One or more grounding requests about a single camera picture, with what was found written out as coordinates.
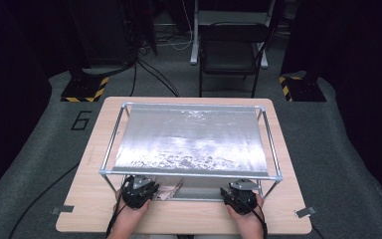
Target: black chair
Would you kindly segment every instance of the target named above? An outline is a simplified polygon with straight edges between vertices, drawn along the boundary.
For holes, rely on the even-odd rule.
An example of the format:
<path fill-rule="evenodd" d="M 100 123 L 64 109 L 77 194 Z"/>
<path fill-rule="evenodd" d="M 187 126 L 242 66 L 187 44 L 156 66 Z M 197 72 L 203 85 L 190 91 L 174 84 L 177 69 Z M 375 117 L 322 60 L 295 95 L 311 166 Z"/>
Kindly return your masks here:
<path fill-rule="evenodd" d="M 203 29 L 199 97 L 203 92 L 241 92 L 251 93 L 253 98 L 269 38 L 270 29 L 259 23 L 222 22 Z M 216 77 L 209 81 L 206 75 Z M 247 81 L 247 76 L 254 76 L 254 81 Z"/>

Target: controller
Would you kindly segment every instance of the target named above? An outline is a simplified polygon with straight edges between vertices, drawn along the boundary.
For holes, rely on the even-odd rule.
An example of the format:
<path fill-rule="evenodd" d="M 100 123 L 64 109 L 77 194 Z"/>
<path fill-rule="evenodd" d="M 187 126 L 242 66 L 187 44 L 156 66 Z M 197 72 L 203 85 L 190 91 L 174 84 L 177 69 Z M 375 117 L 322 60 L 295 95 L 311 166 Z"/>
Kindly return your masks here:
<path fill-rule="evenodd" d="M 154 181 L 141 175 L 130 176 L 125 181 L 128 185 L 122 188 L 122 198 L 126 205 L 133 209 L 141 208 L 159 189 L 159 184 L 155 185 Z"/>
<path fill-rule="evenodd" d="M 256 193 L 253 192 L 258 186 L 249 179 L 240 179 L 229 183 L 229 191 L 222 187 L 220 193 L 225 204 L 231 205 L 241 215 L 245 215 L 257 206 Z"/>

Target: metal frame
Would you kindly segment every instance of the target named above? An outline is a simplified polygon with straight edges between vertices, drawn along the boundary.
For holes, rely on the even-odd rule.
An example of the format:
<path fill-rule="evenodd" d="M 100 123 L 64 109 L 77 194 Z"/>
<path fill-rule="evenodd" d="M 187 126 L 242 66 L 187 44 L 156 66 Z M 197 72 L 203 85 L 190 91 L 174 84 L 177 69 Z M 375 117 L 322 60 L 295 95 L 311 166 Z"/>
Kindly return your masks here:
<path fill-rule="evenodd" d="M 101 164 L 101 167 L 100 167 L 100 170 L 99 170 L 99 174 L 103 177 L 103 179 L 109 184 L 110 188 L 113 190 L 113 191 L 116 191 L 115 187 L 113 186 L 113 184 L 111 183 L 111 181 L 109 180 L 109 178 L 107 177 L 109 174 L 120 174 L 120 175 L 126 175 L 125 172 L 120 172 L 120 171 L 113 171 L 113 170 L 108 170 L 106 169 L 106 166 L 107 166 L 107 162 L 108 162 L 108 159 L 109 159 L 109 155 L 111 153 L 111 149 L 113 147 L 113 142 L 115 140 L 115 137 L 116 137 L 116 133 L 117 133 L 117 130 L 118 130 L 118 127 L 119 127 L 119 123 L 120 123 L 120 120 L 122 119 L 122 116 L 124 113 L 126 113 L 126 116 L 129 117 L 129 110 L 128 110 L 128 106 L 133 106 L 134 103 L 123 103 L 121 108 L 120 108 L 120 111 L 119 111 L 119 114 L 117 116 L 117 119 L 116 119 L 116 122 L 115 122 L 115 126 L 113 128 L 113 132 L 111 134 L 111 137 L 110 137 L 110 141 L 109 141 L 109 144 L 107 146 L 107 150 L 106 150 L 106 153 L 105 153 L 105 156 L 104 156 L 104 160 Z M 176 105 L 178 106 L 177 104 L 146 104 L 146 105 Z M 223 105 L 191 105 L 190 106 L 223 106 Z M 268 117 L 267 117 L 267 113 L 266 113 L 266 109 L 263 107 L 263 106 L 254 106 L 254 108 L 256 110 L 259 110 L 258 112 L 258 115 L 257 115 L 257 120 L 260 121 L 262 116 L 263 116 L 263 120 L 265 122 L 265 126 L 266 126 L 266 131 L 267 131 L 267 135 L 268 135 L 268 138 L 269 138 L 269 144 L 270 144 L 270 147 L 271 147 L 271 151 L 272 151 L 272 156 L 273 156 L 273 160 L 274 160 L 274 163 L 275 163 L 275 169 L 276 169 L 276 175 L 273 175 L 273 176 L 269 176 L 269 175 L 262 175 L 260 177 L 243 177 L 243 178 L 249 178 L 249 179 L 254 179 L 257 184 L 258 184 L 258 191 L 259 193 L 264 197 L 266 198 L 271 192 L 272 190 L 283 180 L 283 176 L 282 176 L 282 172 L 281 172 L 281 169 L 280 169 L 280 165 L 279 165 L 279 160 L 278 160 L 278 157 L 277 157 L 277 154 L 276 154 L 276 149 L 275 149 L 275 144 L 274 144 L 274 140 L 273 140 L 273 137 L 272 137 L 272 133 L 271 133 L 271 130 L 270 130 L 270 126 L 269 126 L 269 121 L 268 121 Z M 141 173 L 137 173 L 137 174 L 133 174 L 133 173 L 129 173 L 128 175 L 137 175 L 137 174 L 141 174 Z M 192 176 L 208 176 L 207 174 L 204 174 L 204 175 L 199 175 L 199 174 L 175 174 L 175 173 L 169 173 L 169 174 L 165 174 L 165 175 L 180 175 L 180 176 L 185 176 L 185 177 L 192 177 Z M 237 178 L 237 176 L 234 176 L 234 175 L 212 175 L 213 177 L 231 177 L 231 178 Z M 264 194 L 263 191 L 262 191 L 262 181 L 263 180 L 268 180 L 268 181 L 273 181 L 274 184 L 267 190 L 267 192 Z"/>

